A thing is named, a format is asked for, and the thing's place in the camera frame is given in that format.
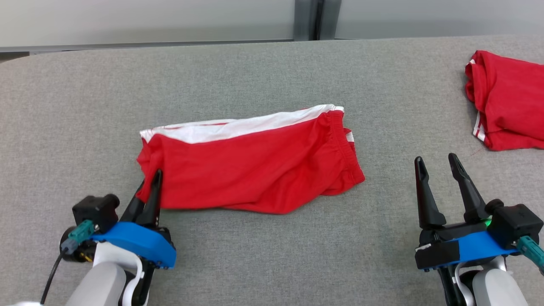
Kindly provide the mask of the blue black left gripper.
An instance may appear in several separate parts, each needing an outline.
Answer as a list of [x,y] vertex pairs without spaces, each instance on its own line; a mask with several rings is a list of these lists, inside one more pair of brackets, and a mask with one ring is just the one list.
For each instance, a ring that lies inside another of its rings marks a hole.
[[93,267],[114,272],[115,306],[147,305],[154,271],[170,270],[176,265],[177,251],[168,240],[167,228],[144,228],[158,227],[162,180],[163,172],[158,169],[147,202],[137,196],[144,185],[142,181],[120,217],[121,222],[105,234],[93,235],[97,243]]

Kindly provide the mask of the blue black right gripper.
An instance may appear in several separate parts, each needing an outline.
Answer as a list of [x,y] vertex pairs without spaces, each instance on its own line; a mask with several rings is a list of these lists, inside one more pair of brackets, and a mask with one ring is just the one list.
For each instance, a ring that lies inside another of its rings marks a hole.
[[485,201],[465,171],[455,153],[448,154],[451,174],[457,181],[464,202],[464,221],[478,224],[446,225],[429,186],[429,173],[423,158],[414,159],[416,199],[419,215],[419,247],[414,259],[419,270],[439,273],[447,306],[475,306],[472,288],[475,272],[462,274],[463,267],[506,270],[506,257],[517,253],[514,248],[502,248],[488,234],[491,221],[485,211]]

